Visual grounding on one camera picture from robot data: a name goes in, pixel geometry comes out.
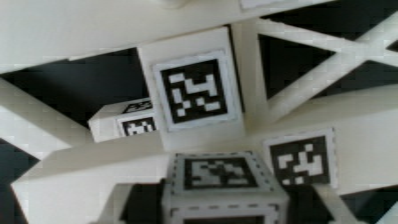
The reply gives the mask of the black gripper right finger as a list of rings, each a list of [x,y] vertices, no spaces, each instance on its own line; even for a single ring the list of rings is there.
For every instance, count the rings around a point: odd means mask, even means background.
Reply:
[[[366,224],[327,185],[288,185],[286,224]]]

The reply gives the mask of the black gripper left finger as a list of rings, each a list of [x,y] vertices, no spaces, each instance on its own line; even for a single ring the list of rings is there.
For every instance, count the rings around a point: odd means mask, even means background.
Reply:
[[[114,186],[98,220],[89,224],[164,224],[164,182]]]

